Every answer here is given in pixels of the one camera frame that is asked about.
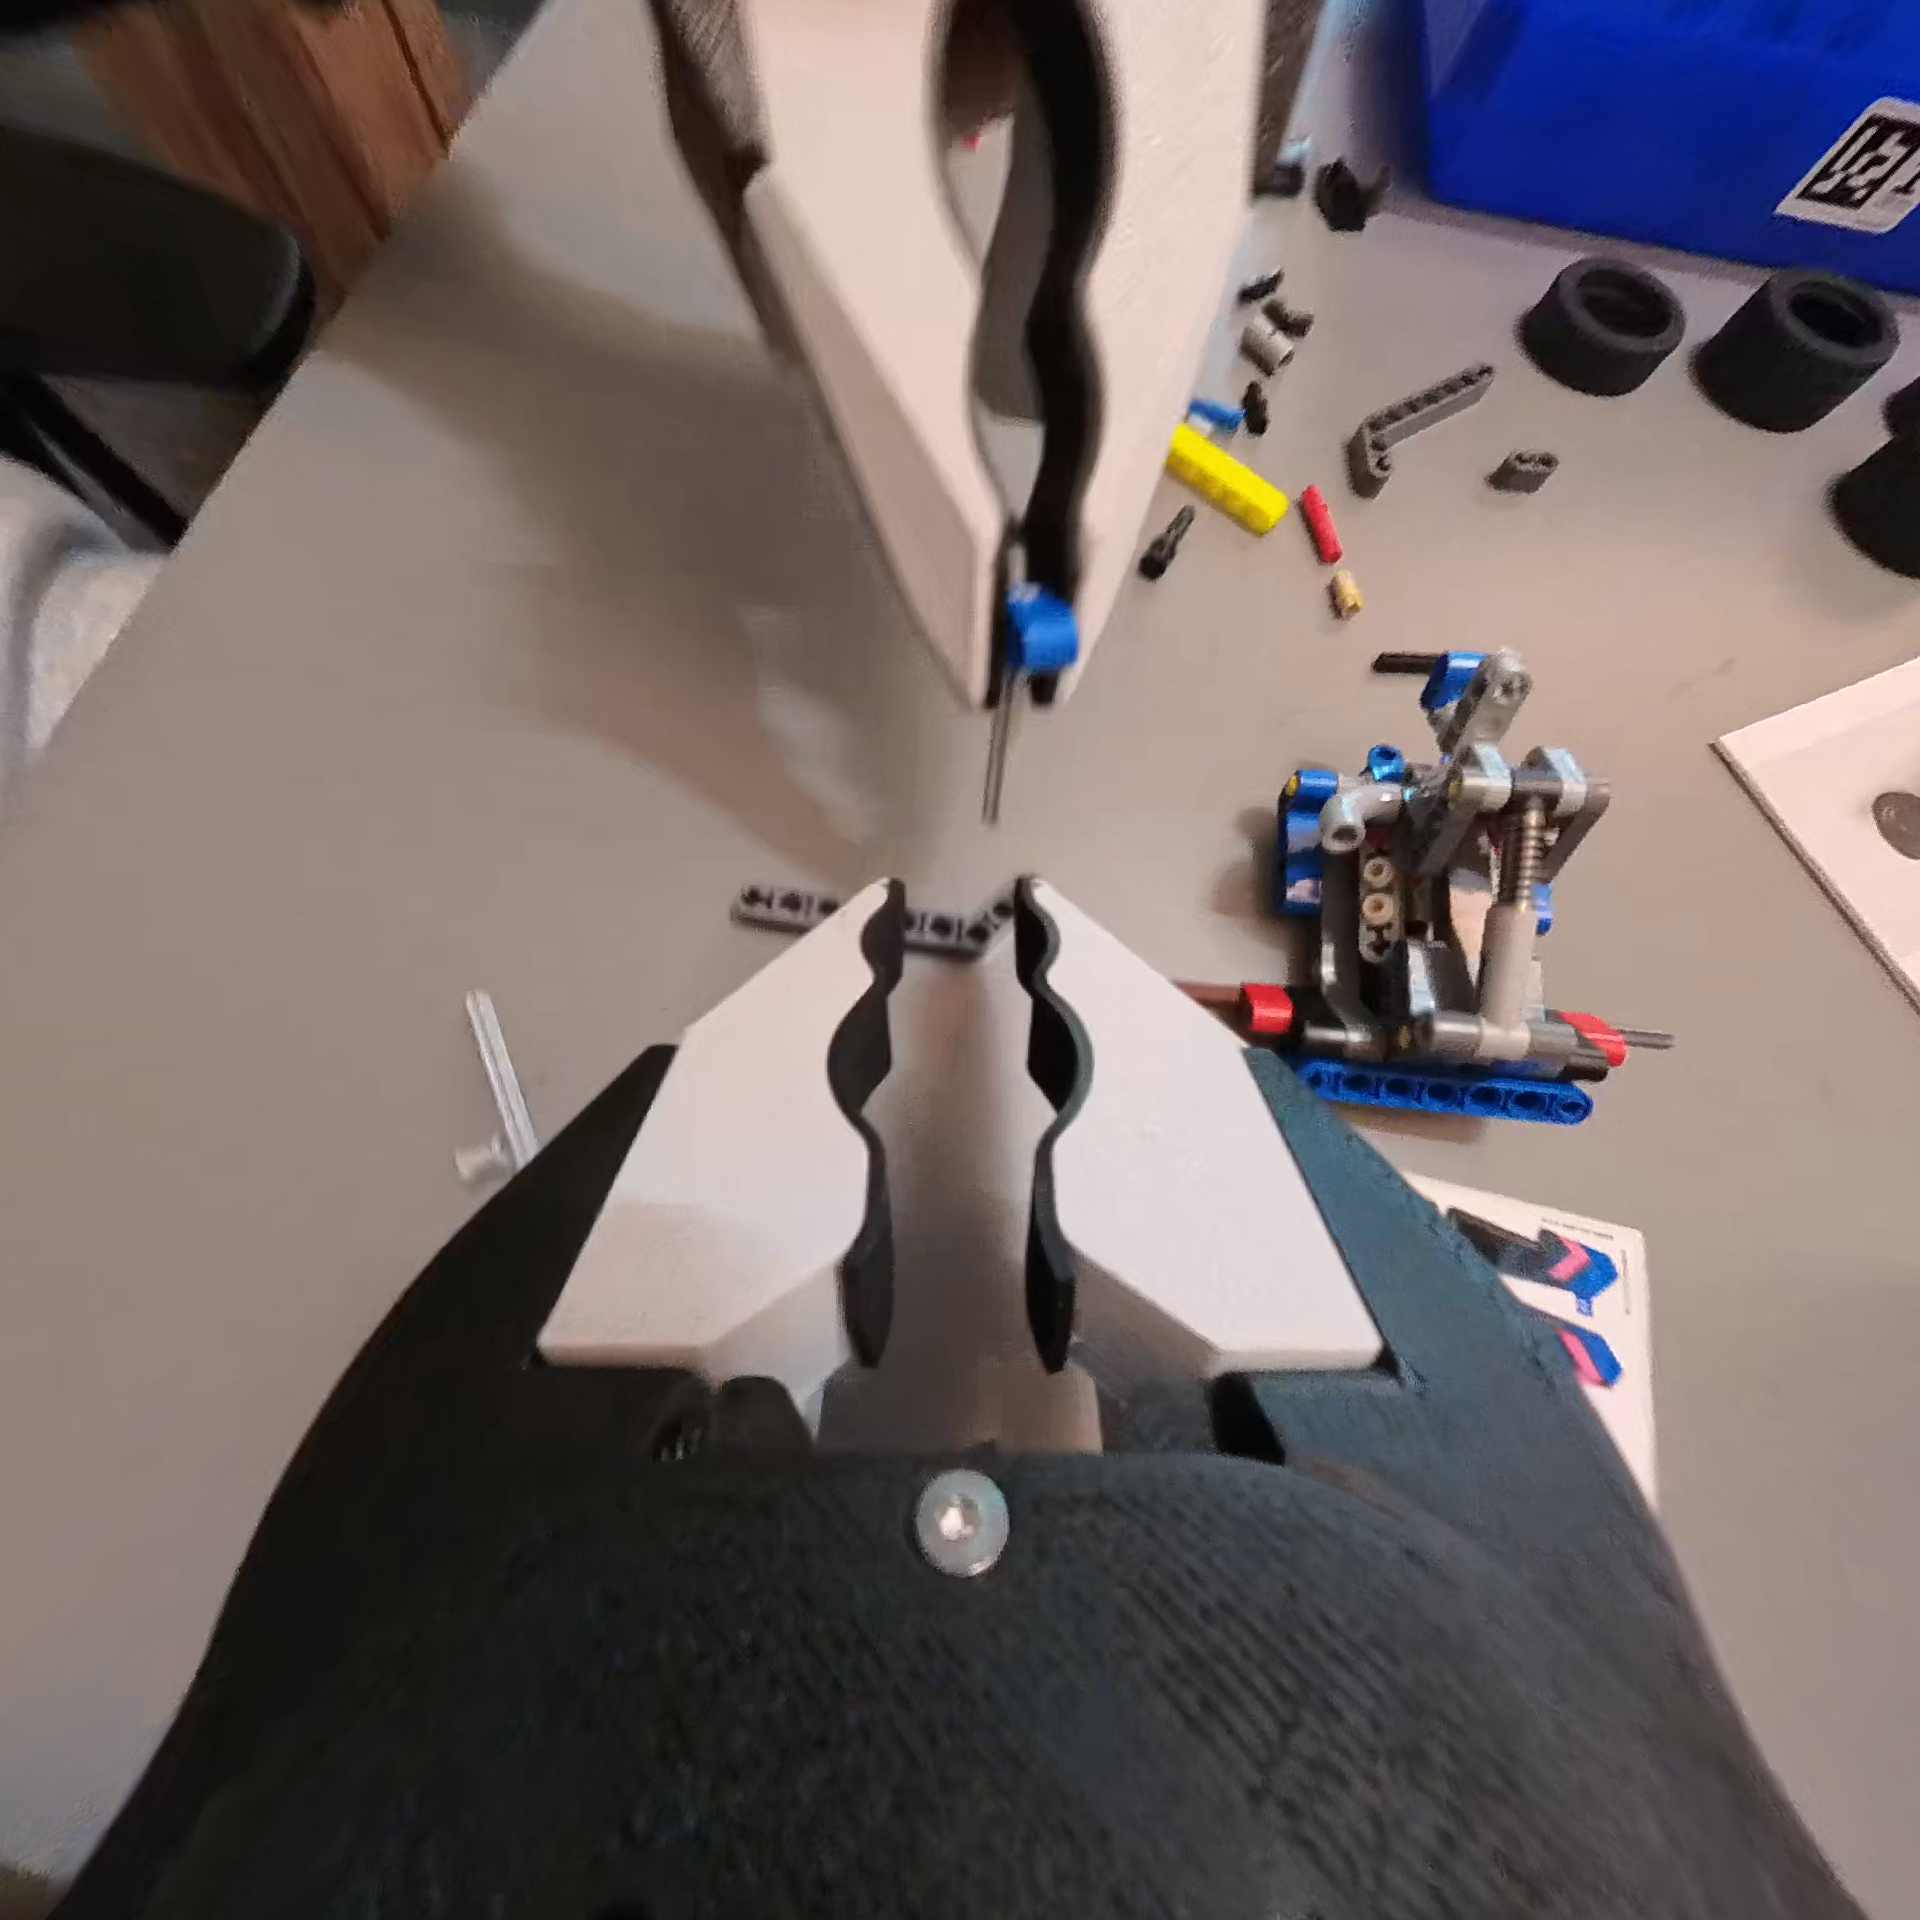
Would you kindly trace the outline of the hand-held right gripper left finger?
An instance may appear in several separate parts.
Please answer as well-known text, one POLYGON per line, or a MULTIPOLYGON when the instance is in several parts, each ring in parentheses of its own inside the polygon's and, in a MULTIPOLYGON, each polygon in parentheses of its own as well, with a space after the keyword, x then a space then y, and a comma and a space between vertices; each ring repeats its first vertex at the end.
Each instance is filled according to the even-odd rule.
POLYGON ((687 1029, 538 1333, 570 1369, 877 1369, 906 890, 880 878, 687 1029))

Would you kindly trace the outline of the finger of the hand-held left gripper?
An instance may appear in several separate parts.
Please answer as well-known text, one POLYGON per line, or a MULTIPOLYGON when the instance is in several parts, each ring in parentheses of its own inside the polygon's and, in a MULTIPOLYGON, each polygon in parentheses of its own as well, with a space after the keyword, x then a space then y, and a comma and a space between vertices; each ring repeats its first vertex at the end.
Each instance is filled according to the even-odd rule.
POLYGON ((945 139, 949 15, 745 4, 769 135, 745 217, 913 627, 986 710, 1029 422, 980 395, 1012 135, 998 120, 974 146, 945 139))
POLYGON ((1251 207, 1263 4, 1023 4, 1051 233, 1027 318, 1043 468, 1027 578, 1074 612, 1078 690, 1136 567, 1251 207))

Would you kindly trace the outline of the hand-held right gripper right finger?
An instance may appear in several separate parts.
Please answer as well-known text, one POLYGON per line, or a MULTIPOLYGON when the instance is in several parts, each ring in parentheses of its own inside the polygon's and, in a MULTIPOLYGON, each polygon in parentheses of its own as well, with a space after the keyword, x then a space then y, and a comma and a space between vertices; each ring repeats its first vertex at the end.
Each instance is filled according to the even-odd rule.
POLYGON ((1031 1157, 1027 1309, 1048 1372, 1367 1372, 1383 1353, 1251 1052, 1047 878, 1015 882, 1031 1157))

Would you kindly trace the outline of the light grey lego axle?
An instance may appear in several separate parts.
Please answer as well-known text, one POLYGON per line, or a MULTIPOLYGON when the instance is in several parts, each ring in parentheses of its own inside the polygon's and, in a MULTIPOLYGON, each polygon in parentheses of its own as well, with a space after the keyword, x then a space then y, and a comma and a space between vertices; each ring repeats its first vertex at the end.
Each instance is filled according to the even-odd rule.
POLYGON ((520 1070, 518 1063, 511 1055, 508 1045, 508 1031, 501 1026, 495 996, 483 989, 471 989, 463 996, 463 1013, 467 1013, 467 1026, 478 1045, 478 1057, 495 1099, 495 1111, 496 1111, 496 1133, 490 1139, 501 1139, 512 1168, 504 1176, 518 1176, 523 1174, 537 1152, 538 1152, 538 1130, 529 1111, 529 1102, 523 1094, 520 1086, 520 1070))

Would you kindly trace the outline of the grey and blue lego chassis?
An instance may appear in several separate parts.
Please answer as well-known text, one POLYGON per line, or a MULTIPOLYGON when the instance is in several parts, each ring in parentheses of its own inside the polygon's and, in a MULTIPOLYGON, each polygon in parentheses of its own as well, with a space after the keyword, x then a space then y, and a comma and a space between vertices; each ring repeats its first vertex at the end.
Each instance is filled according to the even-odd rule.
POLYGON ((1303 923, 1310 975, 1181 994, 1325 1102, 1577 1127, 1634 1052, 1676 1045, 1545 985, 1556 882, 1614 787, 1567 748, 1505 746, 1531 697, 1517 651, 1448 658, 1418 678, 1426 759, 1376 746, 1279 789, 1266 904, 1303 923))

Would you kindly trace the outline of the dark grey angled lego beam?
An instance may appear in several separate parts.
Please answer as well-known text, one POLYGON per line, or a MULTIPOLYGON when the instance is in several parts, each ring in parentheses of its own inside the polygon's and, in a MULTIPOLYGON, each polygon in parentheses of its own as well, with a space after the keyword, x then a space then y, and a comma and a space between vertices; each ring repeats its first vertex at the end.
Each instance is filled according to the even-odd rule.
MULTIPOLYGON (((804 939, 826 923, 842 898, 778 882, 753 882, 732 898, 736 923, 804 939)), ((974 959, 998 946, 1015 921, 1015 896, 1003 891, 986 904, 953 914, 945 907, 908 907, 903 943, 913 954, 974 959)))

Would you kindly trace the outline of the yellow lego beam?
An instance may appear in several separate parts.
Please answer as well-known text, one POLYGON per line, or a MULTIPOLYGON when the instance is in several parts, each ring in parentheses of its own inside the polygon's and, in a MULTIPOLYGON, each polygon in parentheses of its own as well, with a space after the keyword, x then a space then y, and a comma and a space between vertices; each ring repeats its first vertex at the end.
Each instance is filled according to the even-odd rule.
POLYGON ((1273 532, 1291 509, 1287 492, 1193 424, 1173 432, 1166 473, 1251 537, 1273 532))

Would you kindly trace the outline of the dark grey L-shaped lego beam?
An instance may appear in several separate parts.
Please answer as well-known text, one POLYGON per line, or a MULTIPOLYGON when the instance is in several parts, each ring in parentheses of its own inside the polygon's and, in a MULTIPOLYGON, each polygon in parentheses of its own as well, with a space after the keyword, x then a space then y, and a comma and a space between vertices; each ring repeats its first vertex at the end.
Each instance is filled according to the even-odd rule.
POLYGON ((1395 450, 1476 409, 1495 376, 1493 364, 1476 364, 1367 414, 1347 447, 1351 492, 1377 500, 1393 481, 1395 450))

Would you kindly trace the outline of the lego sticker sheet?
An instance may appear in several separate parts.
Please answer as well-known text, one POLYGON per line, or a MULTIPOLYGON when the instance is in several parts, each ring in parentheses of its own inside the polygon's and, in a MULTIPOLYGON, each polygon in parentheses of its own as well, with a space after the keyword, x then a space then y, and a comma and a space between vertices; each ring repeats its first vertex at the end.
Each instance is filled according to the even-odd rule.
POLYGON ((1433 1176, 1411 1176, 1411 1187, 1481 1248, 1522 1306, 1556 1327, 1589 1403, 1651 1507, 1660 1507, 1647 1238, 1433 1176))

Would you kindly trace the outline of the closed lego instruction booklet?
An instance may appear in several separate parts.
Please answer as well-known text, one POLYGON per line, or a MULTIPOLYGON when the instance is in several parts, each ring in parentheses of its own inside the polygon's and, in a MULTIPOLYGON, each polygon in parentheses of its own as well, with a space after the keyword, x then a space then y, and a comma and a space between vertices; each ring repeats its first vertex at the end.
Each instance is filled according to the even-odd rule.
POLYGON ((1732 731, 1715 754, 1917 1002, 1917 661, 1732 731))

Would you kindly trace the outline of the person's left hand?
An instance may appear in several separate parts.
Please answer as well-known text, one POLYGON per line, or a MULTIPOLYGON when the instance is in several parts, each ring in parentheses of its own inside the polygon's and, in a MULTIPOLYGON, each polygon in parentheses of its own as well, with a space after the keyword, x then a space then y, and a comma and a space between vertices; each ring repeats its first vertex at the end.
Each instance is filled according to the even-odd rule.
POLYGON ((1023 85, 1023 42, 1009 4, 953 4, 945 49, 949 139, 974 146, 1009 117, 1023 85))

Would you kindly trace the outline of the wooden panel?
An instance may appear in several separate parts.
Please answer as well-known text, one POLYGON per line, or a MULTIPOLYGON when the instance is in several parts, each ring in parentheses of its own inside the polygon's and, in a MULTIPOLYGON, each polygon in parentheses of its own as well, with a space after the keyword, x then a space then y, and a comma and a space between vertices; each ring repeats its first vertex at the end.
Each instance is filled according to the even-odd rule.
POLYGON ((172 175, 295 233, 324 311, 478 102, 437 4, 128 4, 82 24, 76 49, 172 175))

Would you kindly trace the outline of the blue plastic storage bin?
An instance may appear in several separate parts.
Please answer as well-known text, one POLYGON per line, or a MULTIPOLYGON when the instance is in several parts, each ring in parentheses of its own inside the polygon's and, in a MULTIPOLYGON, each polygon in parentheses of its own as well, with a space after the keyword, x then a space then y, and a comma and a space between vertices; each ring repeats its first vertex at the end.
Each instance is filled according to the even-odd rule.
POLYGON ((1414 4, 1426 196, 1917 294, 1917 4, 1414 4))

